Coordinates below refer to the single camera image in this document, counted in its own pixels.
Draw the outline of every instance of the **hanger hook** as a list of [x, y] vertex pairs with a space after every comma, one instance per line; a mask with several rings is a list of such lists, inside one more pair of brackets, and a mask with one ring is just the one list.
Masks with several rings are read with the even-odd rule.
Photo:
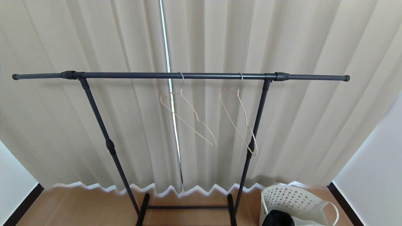
[[242, 78], [242, 83], [240, 83], [239, 87], [237, 88], [237, 93], [239, 93], [240, 87], [242, 87], [242, 85], [243, 85], [243, 75], [241, 73], [239, 73], [239, 74], [240, 74], [240, 77]]
[[181, 83], [181, 86], [180, 86], [180, 89], [181, 89], [181, 88], [183, 88], [183, 85], [184, 85], [184, 75], [181, 72], [179, 72], [179, 73], [181, 74], [181, 77], [183, 78], [183, 82]]

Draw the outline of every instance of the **horizontal rod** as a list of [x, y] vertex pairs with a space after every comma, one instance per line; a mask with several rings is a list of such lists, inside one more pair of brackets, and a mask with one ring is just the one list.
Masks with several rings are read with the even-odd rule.
[[160, 209], [160, 210], [228, 210], [228, 206], [161, 206], [149, 205], [147, 209]]
[[[247, 79], [247, 80], [335, 80], [349, 81], [349, 75], [304, 75], [304, 74], [287, 74], [282, 72], [265, 73], [265, 74], [242, 74], [239, 73], [183, 73], [185, 79]], [[177, 78], [181, 79], [180, 73], [164, 73], [164, 72], [75, 72], [66, 71], [62, 73], [50, 74], [14, 74], [14, 80], [34, 79], [34, 78]]]

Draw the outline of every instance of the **vertical pole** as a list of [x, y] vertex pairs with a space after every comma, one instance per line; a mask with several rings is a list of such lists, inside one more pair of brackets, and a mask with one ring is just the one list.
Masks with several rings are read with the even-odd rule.
[[[264, 80], [263, 92], [261, 94], [260, 104], [258, 105], [257, 117], [255, 119], [254, 128], [253, 128], [253, 133], [254, 133], [255, 137], [257, 136], [258, 126], [260, 125], [261, 116], [263, 114], [265, 98], [267, 97], [269, 84], [271, 82], [272, 82], [272, 80]], [[254, 151], [254, 140], [253, 140], [253, 138], [251, 138], [251, 141], [250, 141], [250, 144], [248, 145], [248, 147], [250, 148], [250, 150]], [[242, 179], [240, 181], [239, 192], [237, 193], [236, 205], [234, 207], [234, 217], [236, 217], [237, 209], [239, 208], [240, 198], [242, 196], [243, 187], [244, 187], [244, 182], [246, 181], [248, 165], [250, 164], [250, 160], [251, 160], [251, 156], [252, 156], [252, 154], [248, 151], [248, 149], [246, 149], [246, 151], [247, 151], [246, 162], [244, 164]]]
[[95, 114], [95, 117], [96, 117], [96, 119], [98, 121], [99, 127], [100, 127], [100, 129], [101, 129], [101, 131], [103, 133], [103, 136], [104, 136], [105, 140], [106, 140], [106, 147], [107, 147], [107, 149], [109, 150], [110, 154], [113, 157], [113, 160], [114, 160], [114, 162], [116, 164], [117, 170], [119, 171], [120, 177], [123, 180], [123, 184], [126, 187], [126, 190], [127, 190], [127, 193], [128, 193], [128, 195], [129, 195], [129, 197], [131, 199], [131, 202], [133, 203], [134, 209], [137, 212], [137, 215], [139, 216], [140, 211], [138, 209], [137, 203], [135, 202], [133, 192], [130, 189], [130, 186], [129, 186], [128, 182], [127, 182], [127, 178], [124, 175], [123, 168], [121, 167], [119, 158], [117, 157], [116, 150], [115, 150], [115, 145], [113, 144], [113, 141], [109, 138], [109, 135], [107, 134], [106, 127], [103, 124], [101, 114], [99, 113], [98, 107], [96, 106], [94, 97], [92, 96], [91, 90], [89, 88], [89, 84], [88, 84], [88, 82], [86, 81], [85, 78], [80, 78], [79, 80], [81, 82], [82, 87], [85, 90], [86, 96], [88, 97], [89, 103], [91, 104], [92, 110], [94, 111], [94, 114]]

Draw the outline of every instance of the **white wall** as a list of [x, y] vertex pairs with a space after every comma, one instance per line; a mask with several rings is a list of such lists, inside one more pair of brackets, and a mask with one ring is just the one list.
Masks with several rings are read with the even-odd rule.
[[0, 225], [3, 225], [38, 182], [0, 141]]
[[402, 93], [334, 184], [365, 225], [399, 225], [401, 175]]

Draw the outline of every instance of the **rack foot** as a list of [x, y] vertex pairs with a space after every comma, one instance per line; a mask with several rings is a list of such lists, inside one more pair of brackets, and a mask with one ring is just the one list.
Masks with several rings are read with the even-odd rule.
[[229, 203], [230, 225], [237, 226], [236, 216], [234, 215], [233, 197], [231, 194], [228, 195], [228, 203]]
[[148, 193], [146, 193], [144, 196], [144, 200], [142, 201], [141, 211], [139, 212], [136, 226], [142, 226], [142, 222], [144, 221], [144, 218], [145, 218], [145, 212], [147, 210], [149, 200], [150, 200], [150, 195]]

